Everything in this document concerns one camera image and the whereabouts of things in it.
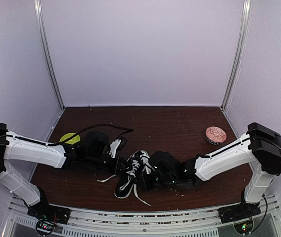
white shoelace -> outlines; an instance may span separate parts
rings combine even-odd
[[[148,206],[151,206],[149,203],[143,201],[143,200],[138,196],[138,193],[137,193],[137,185],[136,185],[136,184],[134,184],[134,194],[135,194],[136,198],[137,198],[138,200],[140,200],[143,204],[146,204],[146,205],[148,205]]]
[[[142,154],[140,155],[140,158],[141,158],[142,163],[143,163],[144,166],[145,166],[142,171],[145,170],[147,174],[150,174],[150,173],[151,173],[151,170],[152,170],[153,168],[152,168],[151,165],[149,164],[149,159],[148,159],[148,158],[149,158],[149,154],[148,154],[146,151],[144,151],[144,150],[139,150],[139,151],[142,152]],[[128,158],[128,160],[129,160],[130,158],[132,158],[132,157],[133,157],[137,152],[139,152],[139,151],[134,152],[134,153]],[[119,187],[120,190],[124,190],[124,189],[130,184],[130,182],[131,182],[131,180],[132,180],[131,176],[132,176],[133,178],[136,177],[136,174],[135,174],[135,173],[136,173],[136,171],[139,169],[139,167],[140,167],[140,163],[139,163],[137,160],[133,160],[133,161],[132,161],[132,170],[126,172],[127,174],[130,175],[130,176],[128,176],[128,181],[127,181],[127,183],[125,183],[123,186]],[[98,182],[101,182],[101,183],[105,183],[105,182],[109,181],[110,179],[114,178],[115,176],[116,176],[116,175],[114,174],[114,175],[108,177],[107,179],[104,179],[104,180],[97,180],[97,181],[98,181]],[[147,205],[147,206],[151,206],[150,204],[148,204],[147,202],[143,201],[143,200],[139,197],[138,192],[137,192],[137,185],[136,185],[136,184],[133,184],[131,188],[134,189],[135,197],[136,197],[138,200],[140,200],[143,204],[145,204],[145,205]]]
[[[109,181],[111,178],[114,178],[115,176],[116,176],[116,174],[113,174],[110,177],[108,177],[107,179],[97,180],[97,182],[105,183],[106,181]]]

yellow disc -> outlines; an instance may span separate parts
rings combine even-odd
[[[66,140],[67,138],[69,138],[73,135],[75,135],[74,132],[67,133],[67,134],[63,135],[62,138],[60,138],[59,142],[63,142],[64,140]],[[71,138],[69,141],[66,141],[65,143],[73,145],[74,143],[77,143],[79,141],[80,141],[80,136],[77,135],[77,136]]]

pink bowl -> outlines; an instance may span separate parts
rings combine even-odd
[[[219,145],[226,140],[227,135],[224,130],[219,127],[209,127],[206,129],[206,138],[209,143]]]

white wall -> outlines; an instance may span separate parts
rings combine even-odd
[[[33,0],[0,0],[0,122],[45,139],[59,114],[45,65]],[[31,163],[15,162],[29,177]],[[11,195],[0,185],[0,228]]]
[[[254,1],[229,118],[239,134],[251,122],[281,134],[281,0]],[[268,192],[281,207],[281,175]]]
[[[243,0],[46,0],[64,103],[222,103]]]

black sneaker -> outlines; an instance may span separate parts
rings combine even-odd
[[[134,189],[135,196],[144,204],[150,206],[145,201],[141,200],[137,193],[137,185],[135,184],[136,177],[146,171],[151,172],[151,166],[148,163],[149,155],[146,151],[139,150],[132,154],[127,160],[130,165],[130,170],[120,176],[120,179],[115,187],[114,195],[119,199],[127,198]]]

